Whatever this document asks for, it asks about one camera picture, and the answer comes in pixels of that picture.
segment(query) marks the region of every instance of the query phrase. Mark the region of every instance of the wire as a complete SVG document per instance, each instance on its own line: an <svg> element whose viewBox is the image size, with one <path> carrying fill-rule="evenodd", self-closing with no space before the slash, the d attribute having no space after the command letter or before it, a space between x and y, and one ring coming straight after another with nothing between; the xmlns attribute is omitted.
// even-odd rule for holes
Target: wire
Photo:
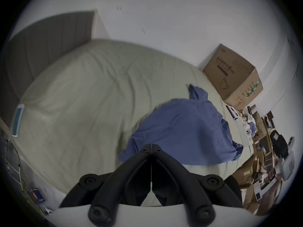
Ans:
<svg viewBox="0 0 303 227"><path fill-rule="evenodd" d="M294 80L294 78L297 76L297 74L298 74L298 69L299 69L299 63L298 63L298 65L297 65L297 69L296 69L296 71L295 71L295 73L294 73L294 76L293 76L293 78L292 78L292 80L291 80L289 86L287 87L286 91L283 93L282 97L284 96L284 94L285 94L285 93L287 92L287 90L289 89L289 87L290 87L292 81Z"/></svg>

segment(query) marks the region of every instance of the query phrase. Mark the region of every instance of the blue cloth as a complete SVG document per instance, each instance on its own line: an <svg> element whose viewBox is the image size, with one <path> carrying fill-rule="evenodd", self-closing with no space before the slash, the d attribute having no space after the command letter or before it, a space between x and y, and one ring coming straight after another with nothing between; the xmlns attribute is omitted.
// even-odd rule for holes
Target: blue cloth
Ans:
<svg viewBox="0 0 303 227"><path fill-rule="evenodd" d="M253 122L250 122L248 124L249 124L250 129L252 130L252 137L254 137L256 134L256 126Z"/></svg>
<svg viewBox="0 0 303 227"><path fill-rule="evenodd" d="M237 160L243 146L233 142L229 125L207 92L189 86L190 99L175 99L151 113L131 135L119 158L126 161L146 144L158 144L181 164L216 165Z"/></svg>

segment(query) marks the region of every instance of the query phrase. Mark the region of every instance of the brown box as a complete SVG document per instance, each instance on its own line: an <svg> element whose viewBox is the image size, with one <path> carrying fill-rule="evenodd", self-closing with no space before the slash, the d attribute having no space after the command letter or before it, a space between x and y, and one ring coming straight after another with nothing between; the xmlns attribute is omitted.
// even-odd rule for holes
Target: brown box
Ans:
<svg viewBox="0 0 303 227"><path fill-rule="evenodd" d="M257 202L254 192L254 185L250 185L250 187L246 190L243 207L251 213L254 213L259 208L259 205L260 204Z"/></svg>
<svg viewBox="0 0 303 227"><path fill-rule="evenodd" d="M263 90L256 68L222 44L203 71L222 100L237 110L246 107Z"/></svg>
<svg viewBox="0 0 303 227"><path fill-rule="evenodd" d="M248 188L251 184L248 179L259 170L259 158L256 155L252 155L232 176L237 180L240 188Z"/></svg>

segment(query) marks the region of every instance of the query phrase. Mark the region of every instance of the beige bedsheet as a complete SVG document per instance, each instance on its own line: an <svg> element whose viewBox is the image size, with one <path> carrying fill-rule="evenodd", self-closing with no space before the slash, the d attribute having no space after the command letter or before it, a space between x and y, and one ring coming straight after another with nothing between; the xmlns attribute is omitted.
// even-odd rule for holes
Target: beige bedsheet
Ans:
<svg viewBox="0 0 303 227"><path fill-rule="evenodd" d="M188 98L192 83L238 128L217 91L194 66L146 47L94 40L42 72L21 99L25 109L13 142L32 170L68 193L87 173L104 174L120 164L118 154L146 114L171 99ZM216 166L186 166L197 174L232 174L251 155Z"/></svg>

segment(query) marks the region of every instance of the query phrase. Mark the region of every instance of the clutter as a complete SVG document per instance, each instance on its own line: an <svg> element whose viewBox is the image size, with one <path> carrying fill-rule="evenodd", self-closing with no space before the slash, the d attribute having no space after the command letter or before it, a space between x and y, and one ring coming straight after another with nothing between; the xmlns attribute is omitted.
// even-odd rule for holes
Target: clutter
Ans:
<svg viewBox="0 0 303 227"><path fill-rule="evenodd" d="M237 180L240 188L248 188L252 184L251 177L259 170L259 159L256 155L252 155L232 176Z"/></svg>
<svg viewBox="0 0 303 227"><path fill-rule="evenodd" d="M260 204L257 202L254 194L254 185L250 185L250 187L246 190L243 207L252 214L255 214L256 210L259 208L259 205Z"/></svg>
<svg viewBox="0 0 303 227"><path fill-rule="evenodd" d="M291 176L295 161L293 154L293 146L295 143L294 137L290 137L288 144L286 144L285 139L277 131L271 133L271 139L273 142L273 149L278 157L278 163L275 166L275 174L281 174L282 180L286 181ZM262 196L275 184L276 178L273 178L271 182L264 188L261 186L259 181L254 183L254 191L256 199L260 200Z"/></svg>
<svg viewBox="0 0 303 227"><path fill-rule="evenodd" d="M31 197L35 204L41 204L45 202L45 199L42 197L40 191L37 188L29 189L28 195Z"/></svg>
<svg viewBox="0 0 303 227"><path fill-rule="evenodd" d="M222 44L203 72L222 100L237 110L247 106L263 90L256 68Z"/></svg>
<svg viewBox="0 0 303 227"><path fill-rule="evenodd" d="M193 85L188 90L190 99L165 103L141 123L120 153L121 161L151 143L186 165L216 165L241 156L243 145L232 140L227 121L207 100L207 92Z"/></svg>
<svg viewBox="0 0 303 227"><path fill-rule="evenodd" d="M256 125L253 122L250 122L248 124L249 124L249 127L250 127L251 131L252 131L252 137L254 137L255 134L256 134Z"/></svg>

